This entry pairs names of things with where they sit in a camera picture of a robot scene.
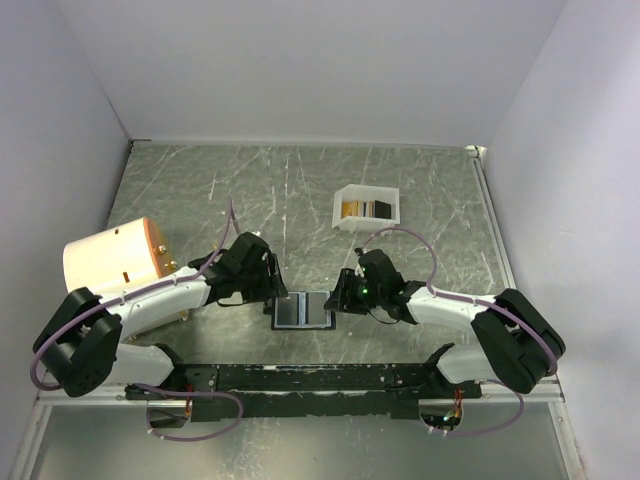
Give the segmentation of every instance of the gray marble surface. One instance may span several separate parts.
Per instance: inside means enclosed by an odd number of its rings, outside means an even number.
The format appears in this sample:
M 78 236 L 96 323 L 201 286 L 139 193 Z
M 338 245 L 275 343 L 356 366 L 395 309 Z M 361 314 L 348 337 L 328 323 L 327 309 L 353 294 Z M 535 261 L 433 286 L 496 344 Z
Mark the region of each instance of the gray marble surface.
M 438 254 L 438 287 L 473 294 L 505 287 L 463 149 L 136 143 L 109 227 L 151 217 L 184 265 L 213 249 L 232 195 L 241 228 L 260 231 L 269 242 L 289 290 L 331 290 L 340 269 L 356 265 L 353 249 L 367 237 L 331 228 L 333 194 L 350 183 L 400 189 L 401 224 L 423 233 Z M 423 279 L 431 270 L 424 247 L 408 235 L 396 232 L 373 245 L 405 279 Z M 450 341 L 461 335 L 353 315 L 338 315 L 332 331 L 274 332 L 256 304 L 207 306 L 135 343 L 166 343 L 188 362 L 301 364 L 424 361 Z

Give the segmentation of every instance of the white cylinder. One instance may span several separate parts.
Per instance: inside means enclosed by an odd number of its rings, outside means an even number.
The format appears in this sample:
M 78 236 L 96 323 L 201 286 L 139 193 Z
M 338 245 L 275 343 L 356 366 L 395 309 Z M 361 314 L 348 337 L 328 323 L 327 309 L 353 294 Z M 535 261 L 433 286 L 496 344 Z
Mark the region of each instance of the white cylinder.
M 93 293 L 117 293 L 176 269 L 166 238 L 146 217 L 69 243 L 63 264 L 69 292 L 88 287 Z

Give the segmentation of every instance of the gray panel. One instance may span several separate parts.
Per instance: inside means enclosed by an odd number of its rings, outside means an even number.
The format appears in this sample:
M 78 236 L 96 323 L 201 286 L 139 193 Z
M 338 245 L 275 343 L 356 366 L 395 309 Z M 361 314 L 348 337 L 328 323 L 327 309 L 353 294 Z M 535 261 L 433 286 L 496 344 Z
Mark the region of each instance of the gray panel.
M 517 404 L 468 405 L 465 428 L 506 420 Z M 189 435 L 218 423 L 185 427 Z M 479 438 L 430 436 L 419 421 L 369 417 L 251 419 L 182 444 L 146 433 L 144 408 L 55 407 L 31 477 L 87 479 L 567 478 L 545 403 Z
M 232 194 L 241 227 L 269 242 L 289 290 L 331 290 L 340 269 L 356 265 L 353 248 L 367 238 L 331 228 L 333 195 L 349 183 L 400 189 L 402 224 L 422 232 L 438 253 L 438 287 L 473 294 L 504 288 L 472 161 L 458 148 L 137 143 L 109 225 L 150 216 L 184 265 L 218 241 Z M 430 272 L 430 258 L 408 235 L 394 233 L 372 245 L 383 248 L 406 279 Z M 140 335 L 136 343 L 166 343 L 188 362 L 350 363 L 424 361 L 442 344 L 462 340 L 443 327 L 389 326 L 344 314 L 337 315 L 336 330 L 274 333 L 261 305 L 212 305 L 191 318 Z

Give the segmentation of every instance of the gray wall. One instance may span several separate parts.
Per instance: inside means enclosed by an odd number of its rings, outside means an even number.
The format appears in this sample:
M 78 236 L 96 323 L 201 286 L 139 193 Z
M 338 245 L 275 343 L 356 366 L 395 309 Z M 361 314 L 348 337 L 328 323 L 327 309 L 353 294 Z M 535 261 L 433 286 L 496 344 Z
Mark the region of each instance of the gray wall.
M 565 0 L 58 0 L 133 138 L 486 145 Z
M 489 147 L 519 286 L 567 343 L 590 477 L 638 478 L 640 3 L 569 3 Z
M 0 3 L 0 478 L 35 388 L 31 345 L 65 295 L 62 249 L 97 231 L 126 139 L 55 5 Z

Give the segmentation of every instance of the white plastic base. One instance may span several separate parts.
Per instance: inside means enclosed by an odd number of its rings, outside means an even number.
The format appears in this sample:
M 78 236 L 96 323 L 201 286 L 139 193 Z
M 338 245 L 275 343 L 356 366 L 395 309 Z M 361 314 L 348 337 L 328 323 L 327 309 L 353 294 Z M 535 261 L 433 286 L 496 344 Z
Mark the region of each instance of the white plastic base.
M 342 202 L 372 202 L 375 200 L 391 205 L 391 218 L 342 217 Z M 354 232 L 375 232 L 381 228 L 400 223 L 400 190 L 389 187 L 350 184 L 338 190 L 333 196 L 333 221 L 331 226 Z

